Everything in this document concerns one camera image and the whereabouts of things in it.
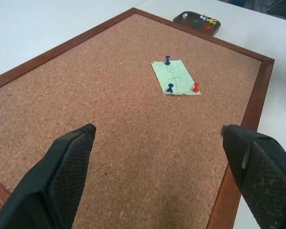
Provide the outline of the dark chair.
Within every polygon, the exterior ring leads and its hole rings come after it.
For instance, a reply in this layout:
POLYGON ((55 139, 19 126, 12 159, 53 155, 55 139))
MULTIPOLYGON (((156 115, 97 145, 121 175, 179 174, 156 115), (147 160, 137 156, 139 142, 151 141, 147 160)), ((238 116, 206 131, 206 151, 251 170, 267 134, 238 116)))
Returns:
POLYGON ((266 14, 286 17, 286 0, 276 0, 267 8, 266 14))

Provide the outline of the brown tray of pushpins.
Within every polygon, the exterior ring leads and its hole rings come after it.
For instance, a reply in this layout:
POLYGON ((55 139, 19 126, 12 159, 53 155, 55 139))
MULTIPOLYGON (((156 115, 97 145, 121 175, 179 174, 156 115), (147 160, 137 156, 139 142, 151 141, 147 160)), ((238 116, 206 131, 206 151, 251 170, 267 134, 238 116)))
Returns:
POLYGON ((211 36, 215 36, 221 27, 217 19, 192 11, 182 12, 173 19, 173 22, 211 36))

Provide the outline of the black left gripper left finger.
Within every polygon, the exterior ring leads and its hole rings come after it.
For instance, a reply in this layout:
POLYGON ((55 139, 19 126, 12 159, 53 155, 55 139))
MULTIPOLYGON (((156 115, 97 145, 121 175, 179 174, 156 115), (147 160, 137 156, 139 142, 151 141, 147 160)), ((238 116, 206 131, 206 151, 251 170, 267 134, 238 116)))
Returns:
POLYGON ((72 229, 83 194, 96 127, 57 138, 0 210, 0 229, 72 229))

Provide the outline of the wood-framed cork board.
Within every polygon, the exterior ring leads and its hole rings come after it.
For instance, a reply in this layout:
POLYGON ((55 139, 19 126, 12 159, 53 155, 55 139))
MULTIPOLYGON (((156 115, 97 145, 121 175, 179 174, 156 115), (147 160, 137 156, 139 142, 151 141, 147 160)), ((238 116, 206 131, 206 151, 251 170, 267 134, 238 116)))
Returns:
POLYGON ((0 202, 59 136, 96 126, 75 229, 232 229, 220 136, 257 129, 274 59, 132 8, 0 76, 0 202), (201 95, 165 95, 181 60, 201 95))

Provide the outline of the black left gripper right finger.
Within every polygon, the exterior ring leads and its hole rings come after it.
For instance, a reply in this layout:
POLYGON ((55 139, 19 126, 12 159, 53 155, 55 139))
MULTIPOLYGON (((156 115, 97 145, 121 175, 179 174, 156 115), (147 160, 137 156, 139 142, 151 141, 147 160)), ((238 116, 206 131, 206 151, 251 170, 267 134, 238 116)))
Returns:
POLYGON ((286 152, 273 138, 223 125, 223 148, 241 195, 261 229, 286 229, 286 152))

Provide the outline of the pale green paper note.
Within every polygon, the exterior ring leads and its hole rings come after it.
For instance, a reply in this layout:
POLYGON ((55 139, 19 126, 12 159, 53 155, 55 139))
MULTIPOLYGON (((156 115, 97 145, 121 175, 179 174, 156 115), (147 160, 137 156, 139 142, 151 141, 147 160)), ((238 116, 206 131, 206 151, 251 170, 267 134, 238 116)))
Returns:
POLYGON ((170 61, 170 65, 165 62, 151 63, 160 87, 165 95, 201 95, 201 92, 193 92, 195 81, 187 71, 181 60, 170 61), (168 84, 172 83, 173 93, 168 93, 168 84))

